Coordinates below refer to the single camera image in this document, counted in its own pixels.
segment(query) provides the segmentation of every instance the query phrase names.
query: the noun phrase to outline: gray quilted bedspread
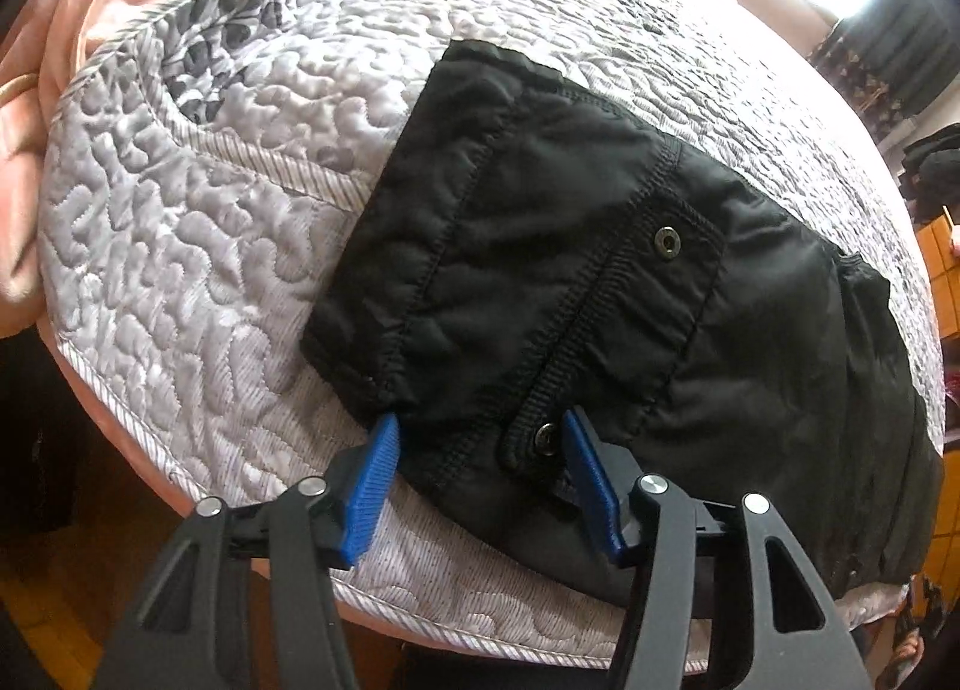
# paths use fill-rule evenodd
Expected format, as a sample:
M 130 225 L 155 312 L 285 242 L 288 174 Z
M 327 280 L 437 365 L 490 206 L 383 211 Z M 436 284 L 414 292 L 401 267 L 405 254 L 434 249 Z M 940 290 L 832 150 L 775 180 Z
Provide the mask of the gray quilted bedspread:
M 363 436 L 299 335 L 451 38 L 558 68 L 862 253 L 890 280 L 942 441 L 928 281 L 893 182 L 856 116 L 736 4 L 167 0 L 64 94 L 40 250 L 59 348 L 171 481 L 264 500 Z M 504 559 L 402 482 L 336 589 L 423 638 L 565 664 L 603 663 L 620 616 Z M 875 585 L 842 608 L 857 622 L 898 596 Z M 706 648 L 694 631 L 691 666 Z

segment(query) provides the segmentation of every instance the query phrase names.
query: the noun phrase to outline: curtain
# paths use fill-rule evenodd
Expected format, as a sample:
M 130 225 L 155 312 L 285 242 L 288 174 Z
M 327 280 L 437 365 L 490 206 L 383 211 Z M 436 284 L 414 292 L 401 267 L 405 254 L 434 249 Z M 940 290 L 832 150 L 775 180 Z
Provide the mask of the curtain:
M 871 0 L 809 60 L 879 143 L 960 73 L 956 27 L 949 0 Z

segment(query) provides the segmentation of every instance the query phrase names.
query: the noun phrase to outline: pink fabric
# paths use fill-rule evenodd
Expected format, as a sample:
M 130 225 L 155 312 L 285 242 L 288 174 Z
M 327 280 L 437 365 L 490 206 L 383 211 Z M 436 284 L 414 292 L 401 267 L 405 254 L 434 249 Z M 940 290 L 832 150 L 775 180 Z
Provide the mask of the pink fabric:
M 97 47 L 157 0 L 29 0 L 0 44 L 0 337 L 37 320 L 37 189 L 56 102 Z

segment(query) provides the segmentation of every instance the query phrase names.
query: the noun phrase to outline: black cloth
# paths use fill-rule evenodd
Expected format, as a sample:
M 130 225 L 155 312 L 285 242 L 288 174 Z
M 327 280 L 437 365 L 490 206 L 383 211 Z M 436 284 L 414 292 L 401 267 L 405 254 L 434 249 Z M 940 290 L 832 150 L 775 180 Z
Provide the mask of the black cloth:
M 301 345 L 360 422 L 398 414 L 416 489 L 555 580 L 626 598 L 534 441 L 580 404 L 694 497 L 772 498 L 840 595 L 919 570 L 942 477 L 889 289 L 718 161 L 462 41 Z
M 904 148 L 901 194 L 916 200 L 920 224 L 960 206 L 960 124 L 949 124 Z

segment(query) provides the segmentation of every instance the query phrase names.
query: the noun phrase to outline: clamp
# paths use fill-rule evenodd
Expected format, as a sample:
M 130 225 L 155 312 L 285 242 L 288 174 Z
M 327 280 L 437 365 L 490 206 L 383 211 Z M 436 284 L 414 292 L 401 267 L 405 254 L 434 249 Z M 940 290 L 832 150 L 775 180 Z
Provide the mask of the clamp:
M 826 585 L 770 501 L 695 500 L 603 443 L 580 407 L 563 415 L 562 439 L 594 546 L 637 569 L 610 690 L 680 688 L 698 554 L 714 561 L 704 690 L 870 690 Z
M 178 527 L 110 636 L 91 690 L 251 690 L 250 560 L 270 559 L 285 690 L 359 690 L 329 569 L 368 549 L 400 458 L 397 417 L 275 501 L 205 498 Z

